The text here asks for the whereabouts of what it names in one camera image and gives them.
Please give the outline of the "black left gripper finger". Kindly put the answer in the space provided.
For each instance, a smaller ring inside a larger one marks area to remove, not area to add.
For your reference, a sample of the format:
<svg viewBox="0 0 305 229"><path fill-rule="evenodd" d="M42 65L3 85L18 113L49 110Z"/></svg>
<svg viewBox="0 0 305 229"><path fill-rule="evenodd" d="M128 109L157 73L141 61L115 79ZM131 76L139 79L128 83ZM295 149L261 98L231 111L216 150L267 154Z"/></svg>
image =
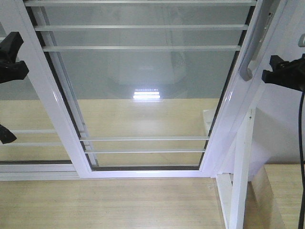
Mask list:
<svg viewBox="0 0 305 229"><path fill-rule="evenodd" d="M13 80L23 80L29 69L24 61L16 63L0 63L0 83L5 83Z"/></svg>
<svg viewBox="0 0 305 229"><path fill-rule="evenodd" d="M12 31L0 43L0 60L3 62L16 62L17 54L22 44L23 39L20 33Z"/></svg>

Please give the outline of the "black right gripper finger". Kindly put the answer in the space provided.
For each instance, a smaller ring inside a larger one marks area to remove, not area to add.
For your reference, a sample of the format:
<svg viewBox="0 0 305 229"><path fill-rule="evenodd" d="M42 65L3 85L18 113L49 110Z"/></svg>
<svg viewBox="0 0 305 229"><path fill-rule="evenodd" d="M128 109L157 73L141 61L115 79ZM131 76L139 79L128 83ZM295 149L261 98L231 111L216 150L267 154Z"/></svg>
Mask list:
<svg viewBox="0 0 305 229"><path fill-rule="evenodd" d="M262 80L301 92L305 90L305 72L300 69L263 70Z"/></svg>
<svg viewBox="0 0 305 229"><path fill-rule="evenodd" d="M284 70L288 68L297 67L301 64L305 63L305 54L303 53L300 59L293 60L291 62L284 61L280 56L278 55L272 55L270 58L270 66L272 67L273 72L278 70Z"/></svg>

